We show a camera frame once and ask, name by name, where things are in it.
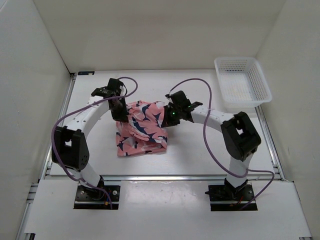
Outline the pink shark print shorts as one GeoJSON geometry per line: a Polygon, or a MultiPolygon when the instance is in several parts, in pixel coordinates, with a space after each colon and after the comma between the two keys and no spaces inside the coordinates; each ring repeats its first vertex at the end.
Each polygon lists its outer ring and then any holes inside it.
{"type": "Polygon", "coordinates": [[[167,151],[168,133],[162,127],[165,103],[138,100],[127,104],[128,122],[116,122],[118,157],[160,154],[167,151]]]}

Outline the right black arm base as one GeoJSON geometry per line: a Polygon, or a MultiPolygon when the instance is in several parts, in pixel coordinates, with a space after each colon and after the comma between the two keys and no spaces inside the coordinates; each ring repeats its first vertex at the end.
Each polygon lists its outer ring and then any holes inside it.
{"type": "Polygon", "coordinates": [[[226,179],[223,184],[212,184],[205,192],[209,196],[211,212],[257,211],[255,193],[246,180],[233,187],[226,179]]]}

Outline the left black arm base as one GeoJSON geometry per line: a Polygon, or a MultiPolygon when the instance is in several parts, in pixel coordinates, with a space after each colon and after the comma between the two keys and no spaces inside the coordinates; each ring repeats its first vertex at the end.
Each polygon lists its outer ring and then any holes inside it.
{"type": "Polygon", "coordinates": [[[121,186],[120,185],[107,185],[100,180],[99,188],[104,191],[89,188],[78,184],[73,208],[75,210],[118,210],[121,186]]]}

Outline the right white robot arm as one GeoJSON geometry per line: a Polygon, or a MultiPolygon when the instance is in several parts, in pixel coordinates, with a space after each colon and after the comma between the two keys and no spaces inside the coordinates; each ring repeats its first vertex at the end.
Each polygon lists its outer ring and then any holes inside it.
{"type": "Polygon", "coordinates": [[[237,114],[224,113],[211,110],[198,101],[192,103],[181,90],[165,97],[168,104],[164,107],[163,127],[177,126],[180,120],[185,120],[203,125],[203,135],[207,127],[222,134],[230,155],[228,169],[218,163],[227,173],[224,193],[230,200],[238,199],[248,182],[251,159],[262,142],[249,116],[242,111],[237,114]]]}

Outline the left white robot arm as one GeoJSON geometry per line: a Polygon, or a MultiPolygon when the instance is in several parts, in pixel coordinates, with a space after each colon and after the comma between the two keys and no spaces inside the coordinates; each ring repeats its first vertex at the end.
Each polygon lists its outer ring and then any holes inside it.
{"type": "Polygon", "coordinates": [[[90,152],[87,137],[96,123],[107,112],[116,122],[127,123],[129,113],[125,98],[130,96],[123,77],[110,78],[107,85],[96,88],[86,105],[65,115],[72,119],[64,126],[56,122],[51,132],[51,159],[70,179],[84,187],[93,199],[105,194],[103,177],[89,164],[90,152]]]}

